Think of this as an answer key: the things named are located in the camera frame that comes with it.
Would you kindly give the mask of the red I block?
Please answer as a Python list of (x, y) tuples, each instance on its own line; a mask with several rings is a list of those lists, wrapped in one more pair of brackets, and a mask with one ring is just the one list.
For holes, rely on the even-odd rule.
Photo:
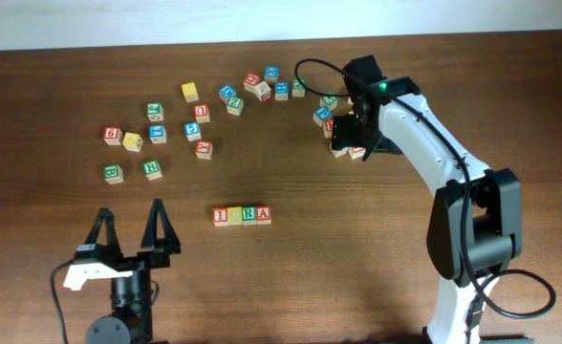
[(228, 211), (226, 207), (214, 208), (212, 213), (212, 222), (215, 226), (228, 225)]

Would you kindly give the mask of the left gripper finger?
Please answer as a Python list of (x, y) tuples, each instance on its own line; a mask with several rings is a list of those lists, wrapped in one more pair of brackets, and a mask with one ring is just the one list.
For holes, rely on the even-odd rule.
[(162, 199), (154, 199), (140, 243), (153, 251), (180, 251), (181, 242), (165, 210)]
[(85, 245), (96, 244), (102, 228), (105, 228), (106, 244), (104, 249), (112, 252), (120, 252), (120, 245), (115, 231), (115, 216), (111, 210), (102, 207), (94, 221), (94, 224), (86, 237)]

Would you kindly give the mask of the green R block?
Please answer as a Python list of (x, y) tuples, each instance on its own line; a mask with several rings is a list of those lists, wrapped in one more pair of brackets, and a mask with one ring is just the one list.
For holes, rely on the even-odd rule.
[(255, 206), (243, 206), (242, 207), (242, 224), (244, 226), (256, 225), (256, 207)]

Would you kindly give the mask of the yellow C block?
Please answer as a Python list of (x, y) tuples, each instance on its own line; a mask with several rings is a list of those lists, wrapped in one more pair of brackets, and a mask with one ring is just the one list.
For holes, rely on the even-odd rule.
[(240, 226), (243, 223), (243, 208), (233, 206), (227, 209), (227, 223), (230, 226)]

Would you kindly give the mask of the red A block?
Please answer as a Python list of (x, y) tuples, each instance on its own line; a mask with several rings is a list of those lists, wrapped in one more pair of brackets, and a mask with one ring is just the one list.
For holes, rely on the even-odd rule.
[(258, 225), (271, 224), (271, 208), (269, 206), (256, 207), (256, 223)]

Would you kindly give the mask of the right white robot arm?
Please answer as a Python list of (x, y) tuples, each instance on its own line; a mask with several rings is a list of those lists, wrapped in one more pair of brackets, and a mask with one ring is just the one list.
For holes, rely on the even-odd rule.
[(483, 312), (503, 312), (489, 295), (522, 250), (518, 178), (466, 151), (410, 77), (387, 78), (371, 55), (351, 60), (340, 73), (353, 112), (335, 118), (332, 148), (403, 154), (434, 197), (426, 246), (440, 284), (419, 341), (481, 342)]

